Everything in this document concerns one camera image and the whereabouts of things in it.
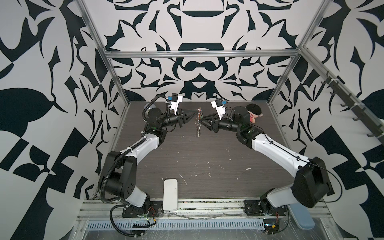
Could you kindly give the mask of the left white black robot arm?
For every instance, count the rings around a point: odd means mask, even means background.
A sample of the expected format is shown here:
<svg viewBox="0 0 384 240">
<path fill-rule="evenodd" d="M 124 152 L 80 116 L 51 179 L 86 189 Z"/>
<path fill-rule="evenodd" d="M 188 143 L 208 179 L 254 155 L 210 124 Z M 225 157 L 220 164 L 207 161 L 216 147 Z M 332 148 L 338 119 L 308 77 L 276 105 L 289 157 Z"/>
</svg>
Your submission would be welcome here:
<svg viewBox="0 0 384 240">
<path fill-rule="evenodd" d="M 136 208 L 149 208 L 149 195 L 136 185 L 138 164 L 165 140 L 167 127 L 188 123 L 197 110 L 167 110 L 164 113 L 148 105 L 143 110 L 146 122 L 141 138 L 122 151 L 108 153 L 98 182 L 101 201 L 120 202 Z"/>
</svg>

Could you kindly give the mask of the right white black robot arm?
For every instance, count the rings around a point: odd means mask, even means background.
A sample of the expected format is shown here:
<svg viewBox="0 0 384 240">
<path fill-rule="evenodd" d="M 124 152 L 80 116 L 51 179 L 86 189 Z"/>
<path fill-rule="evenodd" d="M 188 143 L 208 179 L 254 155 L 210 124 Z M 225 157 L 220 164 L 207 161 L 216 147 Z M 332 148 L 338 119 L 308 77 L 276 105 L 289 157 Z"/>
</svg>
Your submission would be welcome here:
<svg viewBox="0 0 384 240">
<path fill-rule="evenodd" d="M 220 130 L 234 132 L 241 144 L 265 155 L 294 178 L 292 184 L 271 189 L 261 197 L 262 204 L 267 208 L 296 203 L 312 208 L 333 189 L 323 160 L 317 157 L 310 159 L 274 141 L 261 127 L 251 122 L 245 107 L 235 107 L 230 118 L 224 114 L 224 110 L 218 110 L 200 118 L 199 122 L 215 133 Z"/>
</svg>

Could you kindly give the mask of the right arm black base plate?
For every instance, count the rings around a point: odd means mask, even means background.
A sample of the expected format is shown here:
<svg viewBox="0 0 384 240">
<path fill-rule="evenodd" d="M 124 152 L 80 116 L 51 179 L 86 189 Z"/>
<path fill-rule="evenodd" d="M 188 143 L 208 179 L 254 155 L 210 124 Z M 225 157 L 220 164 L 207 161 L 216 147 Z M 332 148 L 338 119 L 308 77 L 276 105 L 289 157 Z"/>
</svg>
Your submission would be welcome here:
<svg viewBox="0 0 384 240">
<path fill-rule="evenodd" d="M 248 217 L 260 217 L 260 216 L 277 216 L 287 215 L 287 207 L 282 206 L 275 208 L 267 200 L 267 194 L 269 194 L 274 188 L 264 193 L 259 200 L 244 200 L 244 212 Z"/>
</svg>

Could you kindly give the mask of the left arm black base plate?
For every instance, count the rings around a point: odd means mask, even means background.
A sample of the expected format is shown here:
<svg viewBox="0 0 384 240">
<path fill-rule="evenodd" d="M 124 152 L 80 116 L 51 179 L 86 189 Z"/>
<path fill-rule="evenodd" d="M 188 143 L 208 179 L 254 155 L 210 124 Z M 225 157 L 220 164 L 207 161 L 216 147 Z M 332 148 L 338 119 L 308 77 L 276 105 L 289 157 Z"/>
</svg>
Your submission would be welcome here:
<svg viewBox="0 0 384 240">
<path fill-rule="evenodd" d="M 148 218 L 156 218 L 163 211 L 163 201 L 152 201 L 145 202 L 141 208 L 132 206 L 123 209 L 123 218 L 136 218 L 139 216 L 146 216 Z"/>
</svg>

